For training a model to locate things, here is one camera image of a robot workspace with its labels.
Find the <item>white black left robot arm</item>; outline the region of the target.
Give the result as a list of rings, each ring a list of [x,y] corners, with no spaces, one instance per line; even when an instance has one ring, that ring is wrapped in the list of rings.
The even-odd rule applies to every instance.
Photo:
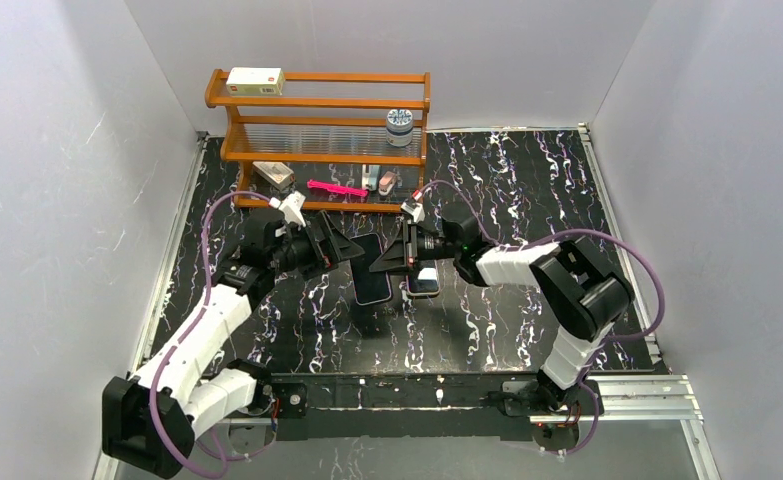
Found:
[[[272,207],[252,211],[241,240],[224,249],[189,318],[149,361],[105,386],[103,453],[162,479],[194,469],[189,456],[199,438],[255,404],[270,382],[266,367],[240,359],[205,381],[223,344],[282,274],[296,271],[310,280],[363,254],[326,212],[304,220]]]

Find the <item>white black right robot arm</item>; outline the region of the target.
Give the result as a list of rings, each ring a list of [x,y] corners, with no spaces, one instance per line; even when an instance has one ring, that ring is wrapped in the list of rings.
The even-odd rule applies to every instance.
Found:
[[[457,274],[479,287],[537,288],[559,324],[552,350],[536,374],[534,399],[550,408],[575,396],[584,369],[635,299],[631,283],[600,252],[592,231],[562,232],[533,246],[507,246],[487,238],[479,219],[461,202],[446,206],[441,230],[427,229],[415,201],[407,219],[370,266],[373,273],[406,275],[425,261],[452,261]]]

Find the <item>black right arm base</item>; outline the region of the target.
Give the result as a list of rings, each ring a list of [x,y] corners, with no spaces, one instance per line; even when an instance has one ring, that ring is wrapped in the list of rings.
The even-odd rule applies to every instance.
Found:
[[[507,381],[489,398],[503,415],[529,419],[538,449],[559,456],[587,445],[604,413],[595,381],[562,389],[539,375],[530,381]]]

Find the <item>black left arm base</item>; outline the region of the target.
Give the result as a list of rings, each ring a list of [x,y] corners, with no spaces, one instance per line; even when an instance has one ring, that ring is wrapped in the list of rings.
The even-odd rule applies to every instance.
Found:
[[[280,377],[273,374],[267,366],[250,361],[237,359],[229,362],[227,367],[241,373],[249,374],[256,381],[251,389],[253,399],[239,407],[245,410],[244,416],[257,419],[258,423],[231,424],[229,434],[240,428],[261,427],[264,424],[265,436],[263,446],[253,453],[243,453],[247,459],[259,455],[279,440],[280,421],[302,419],[306,415],[308,389],[304,382],[290,377]]]

